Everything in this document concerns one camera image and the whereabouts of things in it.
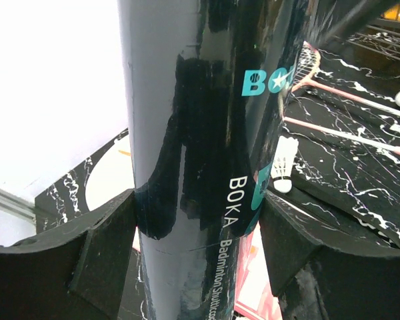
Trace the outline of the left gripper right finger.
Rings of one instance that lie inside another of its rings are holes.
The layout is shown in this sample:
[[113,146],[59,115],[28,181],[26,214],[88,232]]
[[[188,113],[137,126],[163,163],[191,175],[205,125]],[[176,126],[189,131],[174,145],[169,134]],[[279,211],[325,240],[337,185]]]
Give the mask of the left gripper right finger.
[[400,319],[400,249],[330,227],[271,192],[259,224],[284,319]]

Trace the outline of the black shuttlecock tube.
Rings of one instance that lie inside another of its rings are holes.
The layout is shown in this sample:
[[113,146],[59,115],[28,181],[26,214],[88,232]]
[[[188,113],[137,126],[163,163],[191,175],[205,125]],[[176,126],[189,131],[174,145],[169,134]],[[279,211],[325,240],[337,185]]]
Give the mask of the black shuttlecock tube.
[[149,319],[230,319],[312,1],[120,1]]

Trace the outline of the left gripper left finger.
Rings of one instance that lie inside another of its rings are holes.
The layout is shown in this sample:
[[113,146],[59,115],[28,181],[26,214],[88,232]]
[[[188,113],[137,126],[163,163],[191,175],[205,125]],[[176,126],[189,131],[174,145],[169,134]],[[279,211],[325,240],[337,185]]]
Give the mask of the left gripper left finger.
[[0,319],[116,319],[133,210],[128,189],[68,223],[0,246]]

